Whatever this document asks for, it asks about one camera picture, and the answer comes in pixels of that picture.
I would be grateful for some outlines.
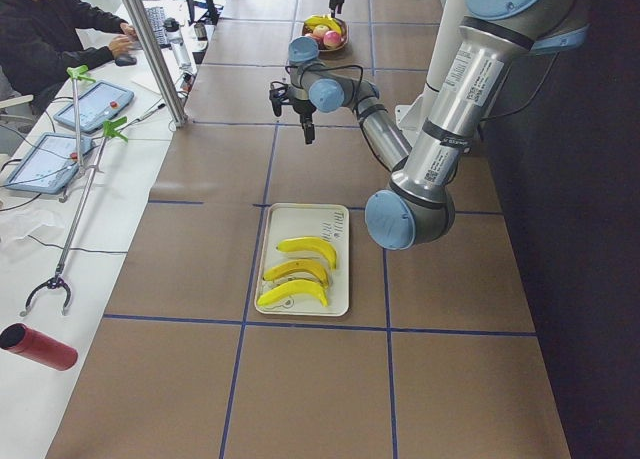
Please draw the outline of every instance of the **black cable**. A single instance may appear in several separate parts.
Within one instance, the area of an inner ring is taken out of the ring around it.
[[[134,124],[139,124],[143,121],[146,121],[147,119],[149,119],[151,116],[153,116],[156,112],[162,110],[165,108],[166,104],[163,102],[162,104],[158,104],[158,102],[160,102],[162,100],[162,98],[158,99],[156,102],[153,103],[153,105],[147,109],[145,112],[143,112],[140,117],[135,118],[133,121],[128,122],[127,124],[125,124],[124,126],[122,126],[120,129],[118,129],[118,132],[122,132],[124,131],[127,127],[129,126],[133,126]]]
[[[484,142],[484,131],[482,130],[482,125],[478,124],[476,128],[478,130],[478,136],[480,137],[480,142]]]
[[[33,239],[34,241],[36,241],[37,243],[45,246],[45,247],[55,247],[56,249],[64,249],[62,246],[59,246],[58,244],[50,244],[47,242],[43,242],[40,239],[38,239],[35,236],[32,236],[31,234],[27,234],[27,237],[30,237],[31,239]],[[82,252],[89,252],[89,253],[93,253],[93,254],[111,254],[111,255],[122,255],[122,254],[126,254],[128,251],[101,251],[101,250],[95,250],[95,249],[85,249],[83,247],[70,247],[69,248],[70,251],[82,251]]]
[[[47,111],[44,111],[44,113],[49,118],[49,122],[51,123],[51,130],[53,132],[56,132],[56,125],[53,123],[53,119],[51,118],[51,115]]]
[[[22,159],[9,159],[7,162],[5,162],[2,167],[0,167],[0,172],[4,171],[5,168],[13,163],[18,164],[20,161],[22,161]]]
[[[33,142],[30,142],[30,141],[27,139],[27,137],[26,137],[25,135],[23,135],[23,134],[20,134],[20,136],[22,137],[22,140],[23,140],[24,142],[26,142],[27,144],[29,144],[29,145],[30,145],[31,147],[33,147],[34,149],[39,149],[39,150],[41,150],[41,151],[43,151],[43,152],[48,152],[49,154],[52,154],[52,155],[54,155],[54,156],[56,156],[56,157],[59,157],[59,158],[61,158],[61,159],[69,159],[69,157],[68,157],[68,156],[61,156],[61,155],[60,155],[60,154],[58,154],[57,152],[54,152],[54,151],[52,151],[52,150],[50,150],[50,149],[45,149],[45,148],[44,148],[44,147],[42,147],[42,146],[39,146],[39,145],[34,144]]]
[[[355,101],[356,97],[358,96],[358,93],[360,92],[360,86],[362,85],[362,80],[364,79],[364,67],[362,67],[359,64],[347,64],[344,66],[334,66],[334,67],[321,67],[316,69],[314,69],[313,66],[311,66],[306,68],[304,71],[302,71],[302,75],[300,76],[300,82],[302,82],[302,78],[304,77],[304,74],[306,72],[342,71],[344,69],[356,69],[360,73],[360,77],[358,78],[358,83],[356,84],[355,89],[352,91],[351,99],[349,100],[349,102],[353,102]]]
[[[367,137],[367,135],[364,133],[364,131],[362,131],[362,137],[364,137],[364,142],[367,144],[367,146],[369,147],[369,151],[371,151],[371,154],[373,154],[373,157],[376,158],[376,161],[378,161],[378,163],[384,167],[387,171],[391,172],[391,169],[389,169],[389,166],[387,166],[384,162],[382,162],[382,159],[380,159],[378,157],[378,155],[376,154],[376,151],[373,150],[373,146],[371,145],[371,142],[369,142],[369,138]]]
[[[10,182],[9,184],[0,184],[0,187],[9,187],[9,186],[15,186],[16,184],[28,184],[29,182],[40,181],[40,180],[45,179],[47,177],[55,176],[56,174],[61,173],[65,169],[69,169],[70,167],[71,167],[71,165],[65,166],[65,167],[63,167],[61,169],[58,169],[57,171],[53,171],[53,172],[50,172],[49,174],[46,174],[46,175],[40,176],[40,177],[35,177],[33,179],[27,179],[26,181]]]
[[[0,124],[0,127],[6,129],[7,131],[13,132],[14,134],[17,134],[18,136],[20,136],[22,138],[22,140],[26,140],[26,137],[24,134],[22,134],[20,131],[16,131],[15,129],[11,129],[9,126],[6,126],[4,124]]]
[[[542,86],[544,85],[545,81],[547,80],[547,77],[549,76],[549,73],[551,72],[551,69],[553,68],[553,65],[556,63],[556,60],[558,59],[558,56],[559,56],[558,52],[556,52],[553,55],[553,57],[551,58],[551,61],[549,61],[549,65],[547,66],[547,70],[542,75],[542,78],[540,79],[540,82],[536,86],[536,89],[533,91],[533,94],[529,97],[527,102],[525,102],[522,106],[518,107],[517,109],[514,109],[513,111],[505,112],[505,113],[502,113],[502,114],[496,114],[495,116],[483,117],[482,119],[480,119],[480,122],[492,121],[493,119],[501,119],[503,117],[512,116],[514,114],[517,114],[517,113],[523,111],[527,107],[529,107],[529,105],[531,105],[533,100],[536,98],[536,96],[540,92],[540,89],[542,89]]]
[[[36,199],[38,199],[40,196],[42,195],[42,193],[39,193],[38,195],[36,195],[35,197],[29,199],[27,202],[23,202],[22,204],[18,204],[17,206],[13,206],[13,207],[7,207],[5,209],[0,209],[0,212],[6,212],[6,211],[12,211],[14,209],[18,209],[20,207],[24,207],[27,204],[31,204],[33,201],[35,201]]]
[[[448,186],[449,184],[451,184],[453,182],[453,180],[456,178],[456,176],[458,175],[458,165],[459,164],[460,164],[460,161],[457,161],[456,162],[456,168],[453,170],[453,174],[451,174],[451,177],[449,178],[449,180],[447,181],[445,186]]]

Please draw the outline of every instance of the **white desk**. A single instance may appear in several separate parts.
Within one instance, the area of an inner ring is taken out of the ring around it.
[[[177,77],[171,51],[167,54],[170,70]],[[134,91],[132,103],[123,111],[129,121],[161,99],[159,94],[131,81],[141,71],[149,70],[144,53],[136,51],[135,55],[138,58],[136,66],[117,67],[109,63],[89,72],[95,79],[104,79]],[[90,83],[82,81],[79,85],[82,91]],[[59,96],[71,96],[69,81]],[[67,103],[54,102],[48,109],[49,114],[53,115]],[[171,117],[165,108],[144,122],[127,128],[124,133],[129,138],[128,143],[120,139],[109,141],[100,164],[102,173],[95,177],[72,247],[101,251],[128,249],[144,211],[149,189],[169,147],[172,129]],[[56,124],[56,130],[72,132],[59,124]],[[51,131],[51,123],[43,115],[28,139],[33,142],[47,131]],[[23,157],[30,147],[23,144],[14,157]],[[90,156],[87,164],[93,162],[93,157]],[[5,169],[0,175],[0,183],[4,183],[12,170],[12,166]],[[15,211],[0,212],[0,220],[25,212],[31,217],[38,211],[53,213],[63,227],[41,228],[33,235],[63,246],[85,182],[86,176],[75,180],[66,203],[60,203],[57,196],[43,195]],[[4,208],[22,204],[33,196],[32,193],[0,188],[0,201]],[[36,286],[53,277],[61,250],[42,246],[30,238],[0,246],[0,329],[24,322],[71,345],[79,353],[75,366],[59,372],[0,350],[1,455],[12,459],[39,459],[45,457],[56,434],[125,255],[71,251],[62,274],[73,294],[69,314],[61,314],[64,290],[44,289],[36,296],[33,310],[23,319],[19,313],[24,310],[27,297]]]

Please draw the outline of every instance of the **red apple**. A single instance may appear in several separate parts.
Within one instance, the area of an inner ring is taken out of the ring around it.
[[[329,31],[322,38],[322,42],[327,49],[335,49],[342,44],[342,35],[336,31]]]

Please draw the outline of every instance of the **red bottle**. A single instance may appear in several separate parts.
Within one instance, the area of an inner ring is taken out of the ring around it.
[[[66,371],[78,360],[78,351],[73,347],[20,323],[2,331],[0,347],[59,371]]]

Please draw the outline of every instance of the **banana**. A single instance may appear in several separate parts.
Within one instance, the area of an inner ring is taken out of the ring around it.
[[[338,262],[338,253],[333,245],[321,237],[302,236],[280,241],[277,246],[280,252],[316,252],[324,257],[329,263],[330,269],[335,269]]]
[[[329,305],[329,300],[324,292],[324,288],[317,282],[309,279],[294,279],[274,287],[258,298],[258,305],[269,306],[295,294],[309,294],[318,299],[324,307]]]
[[[276,281],[281,277],[294,274],[296,272],[306,272],[320,281],[323,287],[329,287],[329,274],[324,266],[314,259],[293,259],[283,262],[267,270],[262,279],[265,281]]]
[[[325,26],[328,26],[329,29],[342,34],[342,27],[340,27],[340,24],[338,24],[338,22],[328,14],[324,16],[311,16],[304,21],[304,25],[310,29],[313,29],[320,24],[324,24]]]

